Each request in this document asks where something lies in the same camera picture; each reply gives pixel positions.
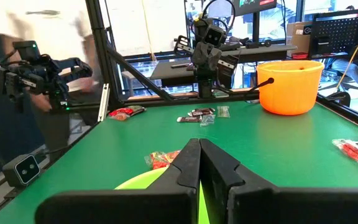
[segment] window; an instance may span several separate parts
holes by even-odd
[[[277,0],[275,8],[260,12],[259,38],[262,40],[284,39],[284,30],[286,29],[283,20],[284,15],[285,26],[288,23],[295,22],[296,0]]]
[[[305,22],[313,20],[313,14],[345,10],[347,6],[358,9],[358,0],[305,0]]]
[[[178,58],[178,59],[170,59],[170,60],[159,60],[160,62],[177,62],[181,60],[189,60],[189,58]],[[154,69],[157,66],[155,62],[134,62],[131,65],[136,68],[141,74],[145,77],[150,78],[153,74]],[[148,90],[145,86],[141,84],[140,81],[136,80],[132,75],[128,73],[121,73],[122,75],[122,91],[123,95],[129,96],[147,96],[147,95],[155,95],[152,90]],[[152,82],[162,87],[161,80],[152,80]],[[187,86],[174,86],[174,87],[166,87],[163,88],[165,91],[169,93],[187,93],[189,91],[194,91],[194,87],[191,85]]]

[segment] pegboard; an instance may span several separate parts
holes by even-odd
[[[312,54],[349,53],[358,44],[358,17],[316,21],[311,39]]]
[[[351,54],[358,45],[358,9],[314,15],[309,55]]]

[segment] monitor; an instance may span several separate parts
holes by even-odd
[[[277,0],[233,0],[236,8],[236,16],[242,16],[253,12],[260,12],[273,9],[277,5]]]

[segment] red snack package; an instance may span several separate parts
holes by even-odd
[[[119,108],[114,110],[113,112],[109,113],[110,116],[115,116],[118,113],[125,113],[128,114],[129,116],[134,112],[134,110],[130,109],[130,108]]]
[[[345,143],[343,145],[342,149],[350,158],[354,159],[355,161],[358,161],[358,149],[353,147],[349,143]]]
[[[333,140],[333,144],[338,147],[344,154],[358,162],[358,142],[345,139],[336,139]]]
[[[128,114],[125,114],[125,113],[118,113],[114,116],[110,116],[112,119],[116,119],[118,121],[125,121],[129,115]]]
[[[149,156],[145,157],[146,163],[152,169],[158,169],[168,166],[179,154],[180,150],[169,153],[153,152]]]

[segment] orange bucket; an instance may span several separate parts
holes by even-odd
[[[269,112],[298,115],[316,103],[324,64],[309,60],[269,62],[257,66],[258,81],[274,78],[272,84],[259,88],[260,104]]]

